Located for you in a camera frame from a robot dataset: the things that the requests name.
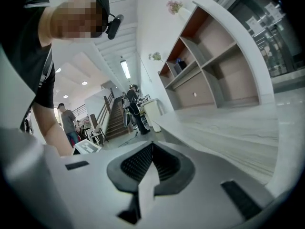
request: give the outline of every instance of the tube light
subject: tube light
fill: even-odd
[[[129,74],[129,70],[128,70],[128,67],[127,67],[126,60],[121,61],[121,66],[122,66],[122,68],[124,70],[126,78],[129,79],[130,78],[130,74]]]

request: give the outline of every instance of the gray floor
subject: gray floor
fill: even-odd
[[[164,136],[162,132],[156,133],[153,128],[150,128],[150,133],[146,135],[141,135],[140,131],[135,130],[129,134],[125,134],[122,136],[119,136],[117,138],[109,140],[109,142],[104,144],[104,147],[102,147],[104,150],[114,149],[118,147],[122,147],[125,145],[137,143],[140,141],[165,141]]]

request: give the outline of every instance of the person in gray shirt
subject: person in gray shirt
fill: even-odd
[[[73,146],[72,140],[75,144],[78,143],[78,136],[76,132],[80,131],[77,125],[76,118],[71,110],[65,108],[65,105],[63,103],[59,104],[57,109],[59,109],[59,111],[61,112],[63,130],[67,135],[71,146]]]

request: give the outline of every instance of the shoe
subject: shoe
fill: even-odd
[[[141,133],[141,135],[146,135],[146,134],[149,133],[149,132],[150,132],[150,130],[146,130],[146,132]]]

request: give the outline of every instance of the neck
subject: neck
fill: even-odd
[[[51,31],[52,15],[55,8],[46,7],[38,24],[38,37],[42,47],[49,46],[54,39]]]

